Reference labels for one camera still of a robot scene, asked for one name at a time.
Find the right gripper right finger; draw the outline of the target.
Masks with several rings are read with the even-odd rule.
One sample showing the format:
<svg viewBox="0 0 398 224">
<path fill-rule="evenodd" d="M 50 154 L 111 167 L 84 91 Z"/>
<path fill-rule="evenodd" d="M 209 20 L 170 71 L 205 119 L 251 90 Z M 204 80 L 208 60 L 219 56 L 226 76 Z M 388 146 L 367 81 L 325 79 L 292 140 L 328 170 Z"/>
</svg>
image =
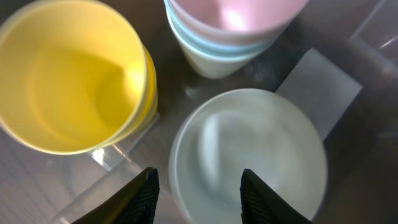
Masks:
<svg viewBox="0 0 398 224">
<path fill-rule="evenodd" d="M 251 169 L 241 176 L 240 197 L 243 224 L 312 224 Z"/>
</svg>

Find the yellow cup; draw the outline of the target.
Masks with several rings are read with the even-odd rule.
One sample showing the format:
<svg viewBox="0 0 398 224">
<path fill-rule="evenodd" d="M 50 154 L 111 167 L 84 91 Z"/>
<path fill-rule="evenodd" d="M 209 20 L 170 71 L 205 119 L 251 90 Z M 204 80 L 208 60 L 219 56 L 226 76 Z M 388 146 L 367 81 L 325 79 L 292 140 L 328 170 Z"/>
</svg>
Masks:
<svg viewBox="0 0 398 224">
<path fill-rule="evenodd" d="M 1 127 L 49 154 L 108 146 L 144 119 L 146 50 L 100 1 L 34 1 L 1 24 Z"/>
<path fill-rule="evenodd" d="M 127 130 L 124 130 L 120 133 L 119 136 L 116 136 L 113 140 L 110 140 L 105 143 L 105 146 L 109 146 L 114 144 L 132 133 L 136 133 L 142 131 L 145 126 L 147 126 L 152 118 L 155 116 L 157 111 L 157 79 L 156 79 L 156 71 L 155 66 L 147 49 L 146 51 L 146 62 L 147 62 L 147 75 L 148 75 L 148 84 L 147 84 L 147 96 L 144 104 L 144 108 L 139 113 L 138 120 L 135 121 L 132 125 L 127 127 Z"/>
</svg>

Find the light blue cup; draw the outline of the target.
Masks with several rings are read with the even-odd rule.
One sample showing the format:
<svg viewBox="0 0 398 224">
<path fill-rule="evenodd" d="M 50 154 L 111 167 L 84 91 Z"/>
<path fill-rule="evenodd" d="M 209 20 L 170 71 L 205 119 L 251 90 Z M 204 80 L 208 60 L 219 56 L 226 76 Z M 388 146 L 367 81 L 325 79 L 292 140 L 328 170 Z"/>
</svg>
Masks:
<svg viewBox="0 0 398 224">
<path fill-rule="evenodd" d="M 201 50 L 208 51 L 211 54 L 230 54 L 230 55 L 244 55 L 253 54 L 254 52 L 262 52 L 267 50 L 274 42 L 275 39 L 267 40 L 265 42 L 258 42 L 254 44 L 233 45 L 226 43 L 215 42 L 200 36 L 194 31 L 191 31 L 181 19 L 176 15 L 172 9 L 170 1 L 164 1 L 167 12 L 170 14 L 173 25 L 179 34 L 185 38 L 187 42 L 198 47 Z"/>
</svg>

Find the clear plastic storage container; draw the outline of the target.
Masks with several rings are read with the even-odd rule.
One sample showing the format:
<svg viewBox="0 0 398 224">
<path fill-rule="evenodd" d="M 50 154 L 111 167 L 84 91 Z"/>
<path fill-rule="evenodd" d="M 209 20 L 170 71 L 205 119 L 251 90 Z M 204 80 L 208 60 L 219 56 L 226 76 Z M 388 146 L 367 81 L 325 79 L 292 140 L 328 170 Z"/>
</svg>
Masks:
<svg viewBox="0 0 398 224">
<path fill-rule="evenodd" d="M 328 188 L 317 223 L 397 221 L 397 74 L 349 41 L 375 1 L 314 1 L 286 33 L 238 74 L 196 75 L 185 60 L 158 0 L 112 0 L 137 29 L 155 63 L 160 119 L 137 143 L 121 143 L 120 165 L 108 171 L 88 154 L 56 156 L 1 134 L 1 222 L 68 223 L 88 213 L 142 169 L 159 171 L 156 223 L 183 223 L 170 196 L 169 152 L 184 119 L 200 104 L 234 88 L 276 90 L 316 48 L 363 85 L 325 139 Z"/>
</svg>

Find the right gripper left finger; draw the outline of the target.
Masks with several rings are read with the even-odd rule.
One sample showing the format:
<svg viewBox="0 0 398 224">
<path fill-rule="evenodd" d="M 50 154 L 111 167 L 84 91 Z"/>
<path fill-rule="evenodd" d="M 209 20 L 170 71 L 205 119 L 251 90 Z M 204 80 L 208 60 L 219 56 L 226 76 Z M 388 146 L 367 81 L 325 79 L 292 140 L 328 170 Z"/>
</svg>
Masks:
<svg viewBox="0 0 398 224">
<path fill-rule="evenodd" d="M 73 224 L 153 224 L 159 192 L 158 170 L 147 167 Z"/>
</svg>

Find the cream white cup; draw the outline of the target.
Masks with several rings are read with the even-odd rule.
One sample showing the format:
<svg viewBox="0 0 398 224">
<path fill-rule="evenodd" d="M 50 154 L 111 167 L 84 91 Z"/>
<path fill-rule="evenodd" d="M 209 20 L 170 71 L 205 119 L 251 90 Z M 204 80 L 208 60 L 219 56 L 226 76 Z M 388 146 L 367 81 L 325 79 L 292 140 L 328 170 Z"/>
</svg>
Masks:
<svg viewBox="0 0 398 224">
<path fill-rule="evenodd" d="M 199 50 L 181 35 L 174 33 L 178 44 L 188 60 L 190 66 L 197 74 L 209 79 L 227 77 L 249 63 L 254 57 L 262 53 L 257 51 L 247 55 L 218 56 Z"/>
</svg>

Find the white small bowl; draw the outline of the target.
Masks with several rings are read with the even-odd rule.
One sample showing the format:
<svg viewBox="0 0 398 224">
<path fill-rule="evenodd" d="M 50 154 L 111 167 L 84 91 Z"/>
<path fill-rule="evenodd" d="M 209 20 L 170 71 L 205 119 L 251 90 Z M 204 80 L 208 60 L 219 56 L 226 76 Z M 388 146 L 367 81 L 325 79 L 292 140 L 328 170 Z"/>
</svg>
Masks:
<svg viewBox="0 0 398 224">
<path fill-rule="evenodd" d="M 326 154 L 313 123 L 286 98 L 255 88 L 227 91 L 183 122 L 170 151 L 169 182 L 187 222 L 240 223 L 245 169 L 315 218 L 327 185 Z"/>
</svg>

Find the pink cup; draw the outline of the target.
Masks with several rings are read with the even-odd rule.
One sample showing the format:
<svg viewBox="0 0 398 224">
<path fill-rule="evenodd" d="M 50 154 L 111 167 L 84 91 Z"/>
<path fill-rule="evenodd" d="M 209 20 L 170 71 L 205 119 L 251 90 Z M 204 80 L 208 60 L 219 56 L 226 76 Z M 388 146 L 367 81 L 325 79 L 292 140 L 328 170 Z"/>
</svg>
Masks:
<svg viewBox="0 0 398 224">
<path fill-rule="evenodd" d="M 246 45 L 276 39 L 308 0 L 170 0 L 193 33 L 219 43 Z"/>
</svg>

